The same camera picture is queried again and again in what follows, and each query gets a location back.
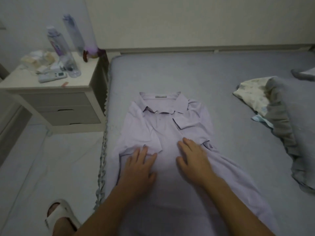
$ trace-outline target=hand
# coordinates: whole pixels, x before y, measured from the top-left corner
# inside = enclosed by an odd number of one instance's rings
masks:
[[[127,159],[125,169],[116,186],[121,189],[129,202],[135,201],[146,193],[155,182],[156,172],[150,174],[150,170],[157,158],[157,153],[144,163],[147,152],[148,147],[144,147],[142,151],[140,148],[134,151],[132,157]]]
[[[205,187],[207,181],[217,178],[206,152],[200,145],[187,138],[183,138],[183,142],[179,141],[178,145],[185,153],[187,163],[181,156],[178,156],[176,161],[189,180],[198,186]]]

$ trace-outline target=drawer handle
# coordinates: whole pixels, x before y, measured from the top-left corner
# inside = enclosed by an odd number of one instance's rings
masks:
[[[74,111],[73,109],[59,109],[57,112],[60,112],[60,111]]]

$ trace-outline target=foot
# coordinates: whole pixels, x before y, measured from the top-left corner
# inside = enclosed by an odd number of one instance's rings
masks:
[[[47,217],[58,207],[59,203],[54,203],[47,212]],[[53,235],[66,236],[73,235],[77,231],[69,218],[60,218],[56,221],[53,227]]]

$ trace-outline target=headboard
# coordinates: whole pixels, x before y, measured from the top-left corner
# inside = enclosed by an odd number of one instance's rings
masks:
[[[85,0],[107,50],[315,43],[315,0]]]

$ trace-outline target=mattress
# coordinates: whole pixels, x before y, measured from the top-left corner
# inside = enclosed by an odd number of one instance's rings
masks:
[[[216,147],[254,179],[282,234],[313,235],[315,196],[301,191],[290,176],[292,160],[281,140],[251,120],[254,112],[232,93],[243,81],[274,75],[293,78],[291,69],[314,65],[312,52],[299,51],[137,54],[113,59],[96,208],[104,200],[105,170],[111,167],[105,165],[105,157],[113,151],[130,102],[140,91],[181,91],[207,106]]]

